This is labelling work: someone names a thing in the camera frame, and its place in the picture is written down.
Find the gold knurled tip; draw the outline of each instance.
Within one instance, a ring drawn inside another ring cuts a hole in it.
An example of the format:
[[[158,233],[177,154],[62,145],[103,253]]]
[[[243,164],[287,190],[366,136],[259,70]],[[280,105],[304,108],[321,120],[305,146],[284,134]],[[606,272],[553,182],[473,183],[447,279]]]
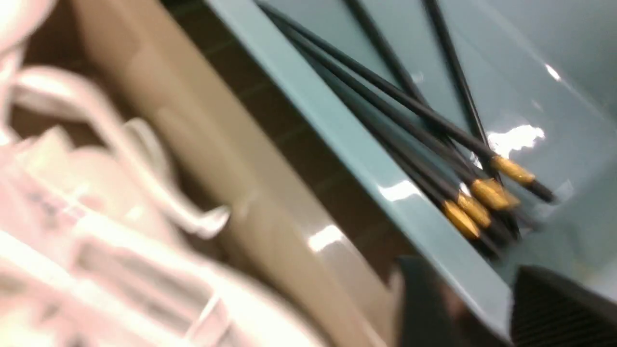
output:
[[[536,179],[533,173],[502,156],[494,156],[491,158],[491,164],[495,169],[505,173],[508,177],[521,185],[528,185]]]
[[[491,225],[489,211],[482,204],[471,196],[458,192],[457,205],[465,211],[480,227],[487,228]]]
[[[484,180],[484,183],[486,183],[487,186],[493,188],[493,190],[496,191],[497,194],[503,196],[503,198],[506,199],[510,204],[510,207],[514,207],[521,203],[521,201],[517,199],[516,196],[510,194],[510,192],[507,191],[501,184],[497,183],[494,178]]]
[[[491,209],[501,211],[518,204],[514,196],[492,180],[475,180],[470,188],[473,196]]]
[[[465,238],[477,239],[480,237],[480,229],[476,223],[455,203],[444,201],[443,208],[444,215]]]

